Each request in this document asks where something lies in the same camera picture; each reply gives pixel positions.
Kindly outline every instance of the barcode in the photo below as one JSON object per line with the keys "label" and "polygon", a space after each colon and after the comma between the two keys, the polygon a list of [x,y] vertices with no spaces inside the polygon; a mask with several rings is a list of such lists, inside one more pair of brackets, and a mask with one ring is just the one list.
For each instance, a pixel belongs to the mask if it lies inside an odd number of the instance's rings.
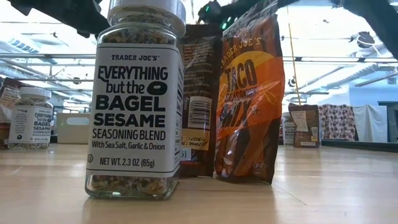
{"label": "barcode", "polygon": [[178,121],[182,120],[182,99],[183,99],[182,84],[183,84],[183,67],[182,63],[180,62],[178,67],[178,84],[177,84],[177,129],[179,128]]}
{"label": "barcode", "polygon": [[188,128],[210,129],[211,99],[193,96],[189,102]]}
{"label": "barcode", "polygon": [[313,136],[318,136],[318,127],[312,127],[311,132]]}

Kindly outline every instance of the ceiling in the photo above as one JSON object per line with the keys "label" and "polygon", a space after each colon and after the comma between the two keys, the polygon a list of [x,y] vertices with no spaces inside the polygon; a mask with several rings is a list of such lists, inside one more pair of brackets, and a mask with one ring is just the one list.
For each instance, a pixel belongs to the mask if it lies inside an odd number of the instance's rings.
{"label": "ceiling", "polygon": [[[194,4],[191,0],[183,0],[183,2],[187,8],[187,23],[193,24],[197,20],[196,12],[208,1],[194,1]],[[219,2],[221,5],[225,5],[231,0],[219,0]],[[104,16],[108,12],[108,5],[109,0],[100,3],[101,13]],[[289,6],[289,13],[287,13],[286,7],[279,9],[278,15],[280,35],[283,39],[282,50],[285,56],[286,91],[294,91],[295,86],[292,53],[296,57],[303,57],[303,62],[295,64],[300,91],[328,92],[333,88],[324,87],[332,86],[330,83],[339,79],[342,82],[344,79],[349,80],[347,83],[355,85],[383,76],[386,73],[385,70],[393,69],[395,66],[393,63],[385,63],[380,69],[381,72],[375,70],[363,77],[359,75],[351,80],[352,74],[360,69],[358,67],[360,65],[354,63],[357,60],[355,57],[385,58],[392,57],[392,55],[385,49],[363,18],[341,8],[332,9],[331,4],[326,0],[301,0],[297,4]],[[292,36],[289,34],[289,21]],[[11,7],[8,1],[0,1],[0,30],[6,30],[0,35],[0,53],[84,54],[85,56],[95,53],[96,42],[93,36],[86,39],[78,35],[75,29],[63,25],[35,9],[29,16],[24,16]],[[370,32],[376,40],[374,46],[362,49],[358,47],[356,40],[350,42],[351,36],[361,31]],[[93,59],[72,57],[50,60],[39,58],[7,58],[6,60],[37,71],[41,74],[40,77],[58,79],[78,77],[91,80],[94,74]],[[0,75],[4,75],[1,67],[10,65],[7,62],[0,61]],[[21,69],[22,73],[25,72],[24,76],[27,78],[33,75],[33,72],[26,73],[26,69],[21,67],[18,69]],[[58,91],[58,93],[63,93],[64,97],[72,97],[78,101],[91,100],[90,91],[75,90],[92,89],[92,82],[82,82],[79,85],[72,82],[47,82],[44,84],[49,88],[61,88],[62,91]],[[389,84],[386,80],[382,80],[372,85]],[[289,101],[294,96],[287,94],[285,100]]]}

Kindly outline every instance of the wooden table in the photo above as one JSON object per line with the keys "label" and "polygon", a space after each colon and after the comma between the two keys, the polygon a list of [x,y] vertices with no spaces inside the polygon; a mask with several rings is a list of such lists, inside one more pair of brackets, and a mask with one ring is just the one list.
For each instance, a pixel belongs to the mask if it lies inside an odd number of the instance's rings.
{"label": "wooden table", "polygon": [[398,223],[398,154],[279,149],[274,183],[181,180],[163,202],[84,191],[87,146],[0,152],[0,223]]}

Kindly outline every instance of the everything but the bagel seasoning jar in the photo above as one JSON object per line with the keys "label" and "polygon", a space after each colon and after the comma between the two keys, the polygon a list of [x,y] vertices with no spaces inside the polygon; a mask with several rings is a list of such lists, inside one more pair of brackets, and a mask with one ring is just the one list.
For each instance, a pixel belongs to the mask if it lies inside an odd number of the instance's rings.
{"label": "everything but the bagel seasoning jar", "polygon": [[167,198],[178,181],[185,33],[180,0],[114,0],[98,37],[86,192]]}
{"label": "everything but the bagel seasoning jar", "polygon": [[53,106],[51,91],[34,87],[19,89],[21,98],[12,110],[9,149],[46,149],[50,145]]}

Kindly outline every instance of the white wall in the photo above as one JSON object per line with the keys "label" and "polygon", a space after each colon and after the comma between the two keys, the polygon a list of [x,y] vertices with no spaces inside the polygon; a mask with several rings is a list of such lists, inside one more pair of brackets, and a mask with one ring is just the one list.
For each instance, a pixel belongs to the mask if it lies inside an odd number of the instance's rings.
{"label": "white wall", "polygon": [[312,95],[308,98],[310,105],[349,105],[349,86],[344,85],[339,90],[329,90],[329,95]]}
{"label": "white wall", "polygon": [[349,88],[351,106],[379,105],[379,101],[398,102],[398,85]]}
{"label": "white wall", "polygon": [[[63,106],[63,99],[57,95],[52,95],[51,99],[49,100],[53,106]],[[62,112],[62,109],[56,109],[56,112]]]}

